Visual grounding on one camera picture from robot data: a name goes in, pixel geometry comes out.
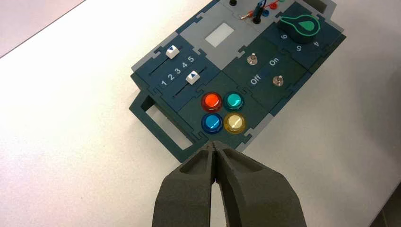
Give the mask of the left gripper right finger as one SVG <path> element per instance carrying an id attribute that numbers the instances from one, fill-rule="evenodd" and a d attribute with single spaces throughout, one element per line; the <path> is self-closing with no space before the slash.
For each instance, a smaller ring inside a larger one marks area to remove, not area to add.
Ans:
<path id="1" fill-rule="evenodd" d="M 214 142 L 216 181 L 228 227 L 305 227 L 300 200 L 281 173 Z"/>

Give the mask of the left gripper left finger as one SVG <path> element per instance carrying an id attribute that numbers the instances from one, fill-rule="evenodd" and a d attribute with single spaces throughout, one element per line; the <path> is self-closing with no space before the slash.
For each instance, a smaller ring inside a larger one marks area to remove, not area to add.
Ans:
<path id="1" fill-rule="evenodd" d="M 156 197 L 152 226 L 210 226 L 214 152 L 214 144 L 207 142 L 164 178 Z"/>

